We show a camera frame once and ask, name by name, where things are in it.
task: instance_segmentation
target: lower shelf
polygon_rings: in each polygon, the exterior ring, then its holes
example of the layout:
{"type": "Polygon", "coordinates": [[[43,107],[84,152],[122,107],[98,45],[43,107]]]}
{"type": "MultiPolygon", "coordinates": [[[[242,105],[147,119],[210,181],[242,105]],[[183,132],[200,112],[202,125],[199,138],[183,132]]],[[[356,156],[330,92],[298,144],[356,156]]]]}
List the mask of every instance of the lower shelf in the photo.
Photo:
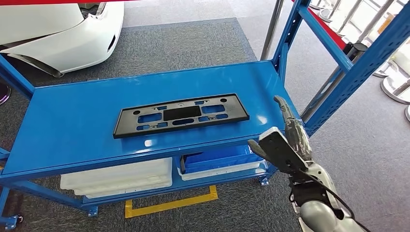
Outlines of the lower shelf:
{"type": "Polygon", "coordinates": [[[133,193],[125,193],[107,197],[99,197],[89,199],[87,197],[83,197],[83,206],[90,206],[90,205],[99,205],[104,203],[113,203],[124,201],[128,199],[135,199],[140,197],[148,197],[148,196],[155,196],[164,193],[170,193],[175,191],[180,191],[184,189],[191,189],[191,188],[198,188],[198,187],[205,187],[230,181],[236,180],[243,180],[258,176],[263,176],[268,173],[268,169],[271,173],[276,171],[275,167],[266,168],[264,164],[261,164],[258,168],[243,170],[234,173],[227,173],[215,176],[209,176],[194,180],[182,180],[181,176],[178,174],[178,170],[176,168],[175,162],[173,162],[172,168],[172,185],[166,188],[158,188],[146,191],[139,191],[133,193]]]}

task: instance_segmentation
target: white storage bin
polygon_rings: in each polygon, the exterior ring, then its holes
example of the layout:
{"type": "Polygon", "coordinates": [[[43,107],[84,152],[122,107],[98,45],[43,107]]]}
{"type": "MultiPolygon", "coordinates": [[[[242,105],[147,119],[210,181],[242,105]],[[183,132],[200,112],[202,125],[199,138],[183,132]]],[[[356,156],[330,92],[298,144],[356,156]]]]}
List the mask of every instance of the white storage bin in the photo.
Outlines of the white storage bin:
{"type": "Polygon", "coordinates": [[[120,166],[61,175],[60,188],[88,198],[169,187],[172,158],[155,159],[120,166]]]}
{"type": "Polygon", "coordinates": [[[200,171],[200,172],[195,172],[195,173],[188,173],[188,174],[182,174],[181,170],[178,168],[178,173],[181,176],[182,180],[193,180],[193,179],[198,179],[198,178],[203,178],[203,177],[208,177],[208,176],[213,176],[213,175],[221,175],[221,174],[226,174],[226,173],[239,172],[239,171],[254,169],[254,168],[255,168],[255,173],[266,172],[267,163],[265,160],[262,160],[262,161],[252,162],[252,163],[238,164],[238,165],[233,165],[233,166],[228,166],[228,167],[223,167],[223,168],[215,168],[215,169],[210,169],[210,170],[200,171]],[[265,169],[258,168],[260,167],[261,164],[264,165],[265,169]]]}

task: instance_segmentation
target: shelf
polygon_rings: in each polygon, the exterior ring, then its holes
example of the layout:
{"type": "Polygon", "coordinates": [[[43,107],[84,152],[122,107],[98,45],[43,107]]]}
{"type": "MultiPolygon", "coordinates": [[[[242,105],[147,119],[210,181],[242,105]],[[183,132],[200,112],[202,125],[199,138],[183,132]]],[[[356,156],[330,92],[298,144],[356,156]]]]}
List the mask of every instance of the shelf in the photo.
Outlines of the shelf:
{"type": "Polygon", "coordinates": [[[297,114],[270,61],[40,87],[1,177],[37,178],[244,145],[272,126],[283,129],[274,95],[297,114]],[[113,138],[122,108],[226,93],[238,95],[249,120],[113,138]]]}
{"type": "Polygon", "coordinates": [[[261,164],[259,168],[184,181],[182,180],[181,176],[178,174],[175,161],[173,161],[173,168],[172,168],[172,182],[173,183],[172,183],[172,186],[170,187],[150,189],[150,190],[145,190],[145,191],[125,193],[125,194],[92,198],[92,199],[83,197],[83,205],[99,205],[103,203],[119,202],[123,200],[154,196],[158,194],[170,193],[170,192],[180,191],[184,189],[206,187],[206,186],[216,185],[216,184],[229,182],[229,181],[258,177],[258,176],[265,175],[265,174],[266,174],[266,167],[264,164],[261,164]]]}

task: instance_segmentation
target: shelf caster wheel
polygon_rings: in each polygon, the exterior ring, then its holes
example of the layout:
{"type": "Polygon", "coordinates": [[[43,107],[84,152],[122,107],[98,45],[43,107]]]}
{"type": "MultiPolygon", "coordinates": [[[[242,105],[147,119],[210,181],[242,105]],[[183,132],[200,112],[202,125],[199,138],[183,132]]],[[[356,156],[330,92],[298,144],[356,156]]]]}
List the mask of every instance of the shelf caster wheel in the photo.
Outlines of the shelf caster wheel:
{"type": "Polygon", "coordinates": [[[8,218],[11,222],[6,223],[6,226],[4,227],[5,230],[13,230],[16,228],[18,224],[23,223],[23,216],[22,215],[14,215],[8,218]]]}
{"type": "Polygon", "coordinates": [[[89,217],[95,217],[98,215],[98,206],[94,206],[91,209],[88,210],[88,216],[89,217]]]}
{"type": "Polygon", "coordinates": [[[268,178],[265,176],[259,177],[259,183],[261,183],[262,186],[269,185],[268,178]]]}

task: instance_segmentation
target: blue metal shelf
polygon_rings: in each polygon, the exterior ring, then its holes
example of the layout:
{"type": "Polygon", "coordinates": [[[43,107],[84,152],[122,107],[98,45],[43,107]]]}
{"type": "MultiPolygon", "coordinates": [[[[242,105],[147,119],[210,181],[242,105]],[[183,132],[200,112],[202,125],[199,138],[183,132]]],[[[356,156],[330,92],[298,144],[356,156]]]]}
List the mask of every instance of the blue metal shelf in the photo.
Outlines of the blue metal shelf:
{"type": "Polygon", "coordinates": [[[270,61],[37,88],[1,177],[33,178],[246,145],[272,126],[283,129],[274,95],[291,102],[270,61]],[[121,108],[222,93],[236,93],[250,119],[113,139],[121,108]]]}
{"type": "Polygon", "coordinates": [[[283,129],[282,115],[273,102],[273,96],[282,96],[297,114],[284,88],[284,80],[287,54],[302,20],[345,73],[304,122],[308,134],[312,135],[409,37],[410,3],[352,65],[310,15],[307,10],[309,2],[295,0],[274,58],[270,61],[35,88],[0,56],[2,78],[30,100],[12,151],[0,157],[8,158],[0,174],[0,184],[88,211],[89,216],[95,216],[97,205],[102,203],[252,177],[259,177],[260,182],[266,183],[275,171],[272,165],[262,173],[247,170],[190,181],[183,181],[177,176],[174,167],[174,182],[169,188],[77,200],[28,180],[244,145],[248,139],[258,138],[272,126],[283,129]],[[115,140],[112,137],[121,108],[226,93],[238,95],[250,120],[125,139],[115,140]]]}

